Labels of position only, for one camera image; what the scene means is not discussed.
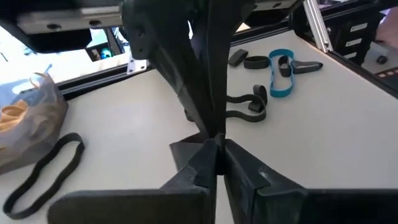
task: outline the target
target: small black object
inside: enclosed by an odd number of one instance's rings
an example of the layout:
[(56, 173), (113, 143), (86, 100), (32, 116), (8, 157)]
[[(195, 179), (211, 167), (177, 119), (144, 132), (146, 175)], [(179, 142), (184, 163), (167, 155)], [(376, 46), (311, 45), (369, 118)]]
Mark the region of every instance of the small black object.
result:
[(248, 51), (239, 49), (228, 60), (228, 64), (232, 67), (237, 67), (248, 56)]
[(289, 57), (284, 55), (278, 60), (279, 72), (283, 77), (290, 77), (292, 75), (292, 66), (289, 64)]
[(243, 60), (246, 69), (263, 69), (268, 68), (269, 58), (266, 56), (252, 56)]
[(299, 62), (298, 60), (293, 60), (291, 63), (294, 74), (304, 74), (310, 72), (316, 72), (323, 68), (323, 63), (321, 62)]
[[(253, 95), (253, 94), (247, 94), (247, 95), (238, 96), (238, 97), (226, 96), (226, 101), (228, 103), (244, 103), (247, 101), (251, 101), (251, 102), (255, 101), (255, 102), (260, 102), (259, 104), (263, 108), (266, 107), (264, 100), (260, 96)], [(226, 112), (226, 117), (227, 118), (241, 118), (250, 123), (257, 123), (257, 122), (263, 121), (267, 117), (266, 110), (262, 110), (259, 113), (260, 113), (259, 115), (248, 115), (248, 114), (242, 113), (240, 111), (231, 110), (231, 111)]]
[[(76, 153), (73, 156), (72, 161), (70, 161), (70, 163), (66, 166), (66, 168), (62, 170), (62, 172), (55, 179), (54, 183), (50, 186), (50, 188), (46, 190), (44, 194), (42, 194), (29, 208), (21, 212), (13, 213), (12, 209), (14, 208), (14, 205), (17, 203), (19, 198), (21, 198), (36, 183), (42, 169), (48, 163), (50, 163), (55, 158), (55, 156), (57, 156), (57, 154), (60, 152), (60, 150), (64, 145), (72, 141), (79, 142), (79, 145), (76, 148)], [(54, 148), (45, 157), (43, 157), (39, 162), (36, 163), (32, 173), (26, 179), (26, 181), (7, 198), (6, 202), (2, 206), (3, 212), (13, 220), (21, 220), (39, 211), (39, 209), (48, 200), (50, 200), (55, 195), (55, 193), (58, 192), (63, 182), (78, 167), (81, 160), (81, 155), (83, 154), (84, 150), (85, 150), (85, 145), (83, 143), (83, 140), (81, 136), (77, 133), (70, 133), (59, 139), (58, 142), (55, 144)]]
[(188, 114), (188, 111), (184, 110), (184, 113), (185, 113), (185, 117), (187, 118), (187, 120), (193, 122), (193, 119), (192, 119), (192, 117)]
[(267, 103), (268, 103), (267, 90), (262, 85), (254, 85), (253, 93), (262, 99), (262, 101), (264, 102), (264, 105), (262, 104), (261, 101), (254, 100), (249, 104), (248, 109), (253, 112), (261, 113), (262, 111), (264, 111), (266, 109), (265, 106), (267, 106)]
[(388, 62), (388, 58), (386, 57), (386, 56), (379, 56), (378, 58), (377, 58), (377, 60), (376, 60), (376, 62), (379, 64), (379, 65), (384, 65), (385, 63), (387, 63)]

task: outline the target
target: blue rubber band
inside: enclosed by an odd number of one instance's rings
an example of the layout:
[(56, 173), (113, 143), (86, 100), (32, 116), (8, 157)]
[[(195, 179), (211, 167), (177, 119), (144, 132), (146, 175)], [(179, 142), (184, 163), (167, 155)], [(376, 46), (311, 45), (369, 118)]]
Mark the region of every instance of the blue rubber band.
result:
[(288, 56), (291, 61), (294, 60), (294, 53), (291, 50), (288, 49), (277, 49), (277, 50), (273, 50), (271, 53), (269, 53), (269, 65), (271, 66), (271, 84), (270, 84), (270, 95), (274, 98), (282, 98), (282, 97), (286, 97), (289, 96), (293, 90), (293, 86), (294, 86), (294, 74), (293, 74), (293, 70), (292, 70), (292, 74), (290, 76), (290, 86), (286, 89), (282, 89), (282, 90), (277, 90), (274, 88), (274, 82), (275, 82), (275, 65), (273, 63), (273, 58), (277, 57), (277, 56)]

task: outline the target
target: plastic bag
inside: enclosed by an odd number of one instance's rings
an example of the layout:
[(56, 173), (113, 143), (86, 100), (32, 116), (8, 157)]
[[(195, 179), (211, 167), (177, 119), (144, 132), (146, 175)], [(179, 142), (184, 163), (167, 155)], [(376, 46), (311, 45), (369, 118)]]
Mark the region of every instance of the plastic bag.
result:
[(50, 75), (35, 74), (40, 82), (1, 108), (0, 175), (37, 162), (59, 138), (68, 104)]

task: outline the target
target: metal rod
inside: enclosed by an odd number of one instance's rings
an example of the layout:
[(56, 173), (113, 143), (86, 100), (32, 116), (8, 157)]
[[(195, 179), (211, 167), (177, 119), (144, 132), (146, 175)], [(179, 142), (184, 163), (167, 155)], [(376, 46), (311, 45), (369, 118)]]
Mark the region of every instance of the metal rod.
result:
[(105, 34), (106, 34), (106, 40), (108, 41), (108, 44), (110, 46), (110, 50), (115, 55), (123, 54), (124, 53), (124, 49), (121, 46), (121, 44), (119, 44), (118, 38), (113, 34), (112, 27), (107, 27), (107, 28), (104, 29), (104, 31), (105, 31)]
[(317, 47), (325, 53), (332, 51), (333, 47), (331, 46), (317, 1), (304, 0), (303, 5)]

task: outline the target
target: white table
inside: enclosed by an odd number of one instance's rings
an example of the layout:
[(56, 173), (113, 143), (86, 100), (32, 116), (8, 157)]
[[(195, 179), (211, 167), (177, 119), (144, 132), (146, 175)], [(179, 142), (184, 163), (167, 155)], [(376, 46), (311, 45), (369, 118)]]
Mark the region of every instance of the white table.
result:
[[(269, 97), (261, 123), (228, 119), (227, 137), (276, 171), (308, 188), (398, 188), (398, 101), (359, 75), (332, 61), (293, 32), (242, 48), (267, 55), (288, 48), (297, 60), (318, 60), (322, 71), (297, 75), (293, 93)], [(230, 68), (229, 95), (269, 88), (270, 70)], [(62, 134), (80, 133), (84, 158), (51, 200), (76, 190), (158, 188), (176, 173), (169, 144), (195, 134), (175, 93), (156, 71), (107, 86), (69, 102)], [(247, 105), (228, 105), (246, 111)], [(17, 204), (30, 205), (53, 182), (74, 153), (70, 144), (47, 167), (37, 185)], [(30, 174), (32, 166), (0, 176), (4, 201)], [(47, 203), (18, 222), (0, 214), (0, 223), (46, 223)], [(219, 177), (217, 223), (232, 223), (224, 183)]]

